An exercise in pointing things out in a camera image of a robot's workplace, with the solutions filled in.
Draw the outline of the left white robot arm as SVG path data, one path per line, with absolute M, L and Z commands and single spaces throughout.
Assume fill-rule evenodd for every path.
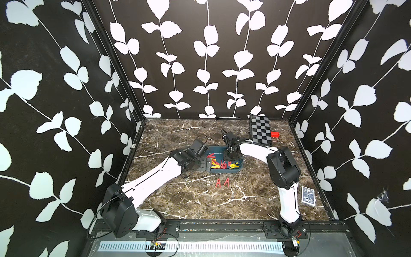
M 205 142 L 195 139 L 191 146 L 170 152 L 164 161 L 140 178 L 123 186 L 109 186 L 98 213 L 113 235 L 122 238 L 132 231 L 162 233 L 166 219 L 157 211 L 138 207 L 165 183 L 193 168 L 207 150 Z

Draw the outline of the teal plastic storage box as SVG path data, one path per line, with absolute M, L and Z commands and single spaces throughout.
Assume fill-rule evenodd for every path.
M 223 151 L 226 150 L 224 146 L 209 146 L 205 155 L 201 159 L 201 166 L 198 171 L 209 172 L 209 173 L 238 173 L 243 168 L 243 160 L 240 161 L 225 161 L 223 160 Z M 215 160 L 220 163 L 221 169 L 212 169 L 211 160 L 214 158 L 207 158 L 209 154 L 214 153 Z M 238 162 L 240 165 L 239 169 L 229 169 L 229 162 Z

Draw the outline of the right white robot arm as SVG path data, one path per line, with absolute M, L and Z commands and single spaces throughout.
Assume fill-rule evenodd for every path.
M 241 139 L 225 130 L 222 130 L 222 139 L 226 144 L 229 160 L 246 155 L 268 165 L 270 178 L 279 191 L 279 229 L 285 236 L 292 235 L 302 218 L 297 194 L 301 170 L 291 151 L 287 147 L 269 148 L 252 140 Z

